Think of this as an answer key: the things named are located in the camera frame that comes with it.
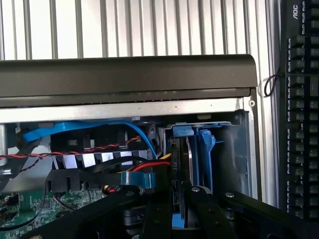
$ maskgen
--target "metal grille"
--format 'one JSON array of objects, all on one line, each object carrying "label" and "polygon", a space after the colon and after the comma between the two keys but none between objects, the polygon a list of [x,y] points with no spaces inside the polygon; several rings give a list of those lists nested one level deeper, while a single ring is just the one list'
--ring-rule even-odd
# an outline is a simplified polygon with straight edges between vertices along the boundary
[{"label": "metal grille", "polygon": [[[263,87],[274,71],[269,48],[278,2],[0,0],[0,59],[248,53]],[[257,103],[263,196],[276,205],[274,103]]]}]

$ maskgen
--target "black cable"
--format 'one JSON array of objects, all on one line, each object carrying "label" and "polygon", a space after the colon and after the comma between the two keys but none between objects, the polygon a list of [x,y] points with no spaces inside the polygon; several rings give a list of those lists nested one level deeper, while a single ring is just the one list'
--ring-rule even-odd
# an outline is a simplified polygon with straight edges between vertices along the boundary
[{"label": "black cable", "polygon": [[[273,92],[275,91],[275,87],[276,87],[276,83],[277,83],[277,80],[281,77],[284,77],[285,75],[283,73],[279,73],[279,70],[277,71],[277,73],[275,75],[272,75],[271,77],[269,77],[265,83],[265,86],[264,86],[264,95],[265,97],[269,97],[273,94]],[[267,92],[267,87],[268,85],[270,84],[270,81],[274,79],[273,81],[273,85],[272,87],[270,88],[270,92],[268,93]]]},{"label": "black cable", "polygon": [[103,171],[106,171],[107,169],[109,169],[110,167],[114,167],[118,164],[130,162],[130,161],[149,162],[150,160],[142,158],[142,157],[137,157],[137,156],[125,156],[125,157],[111,159],[111,160],[105,161],[103,163],[93,165],[91,167],[83,168],[82,170],[93,172],[93,173],[103,172]]},{"label": "black cable", "polygon": [[53,196],[53,200],[56,201],[59,205],[61,205],[62,207],[64,207],[67,210],[70,211],[75,211],[75,209],[71,208],[70,206],[66,205],[65,203],[62,203],[60,199],[58,199],[58,197],[56,195]]}]

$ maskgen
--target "black top panel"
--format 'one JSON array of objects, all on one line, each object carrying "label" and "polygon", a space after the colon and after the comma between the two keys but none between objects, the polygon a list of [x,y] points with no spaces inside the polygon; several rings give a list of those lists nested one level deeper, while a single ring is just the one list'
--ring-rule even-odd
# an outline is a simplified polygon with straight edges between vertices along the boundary
[{"label": "black top panel", "polygon": [[198,99],[216,89],[232,89],[222,97],[234,97],[256,87],[256,77],[250,55],[2,61],[0,107],[149,100],[136,94],[147,92],[162,92],[159,100],[169,100],[181,95],[176,92],[185,92],[186,99],[192,91],[191,98]]}]

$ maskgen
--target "blue plastic clip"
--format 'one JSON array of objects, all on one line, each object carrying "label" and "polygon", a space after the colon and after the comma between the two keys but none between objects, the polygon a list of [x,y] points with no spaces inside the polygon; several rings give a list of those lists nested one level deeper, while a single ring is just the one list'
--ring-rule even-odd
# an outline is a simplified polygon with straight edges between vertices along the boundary
[{"label": "blue plastic clip", "polygon": [[194,130],[191,125],[173,126],[174,137],[194,136]]},{"label": "blue plastic clip", "polygon": [[122,172],[121,185],[135,185],[142,188],[154,188],[156,186],[155,173]]},{"label": "blue plastic clip", "polygon": [[207,187],[213,192],[213,174],[212,174],[212,162],[210,153],[215,146],[216,139],[209,130],[200,130],[200,152],[201,152],[201,164],[206,176],[208,185]]}]

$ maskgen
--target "metal frame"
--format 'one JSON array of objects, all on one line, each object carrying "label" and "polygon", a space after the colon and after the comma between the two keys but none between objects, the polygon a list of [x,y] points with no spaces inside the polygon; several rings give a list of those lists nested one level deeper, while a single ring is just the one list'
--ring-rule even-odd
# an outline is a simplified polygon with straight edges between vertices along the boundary
[{"label": "metal frame", "polygon": [[258,141],[257,105],[255,93],[251,97],[212,100],[101,104],[0,109],[0,123],[40,122],[61,120],[104,120],[136,116],[186,115],[222,113],[245,110],[248,112],[250,145],[250,195],[261,199],[260,158]]}]

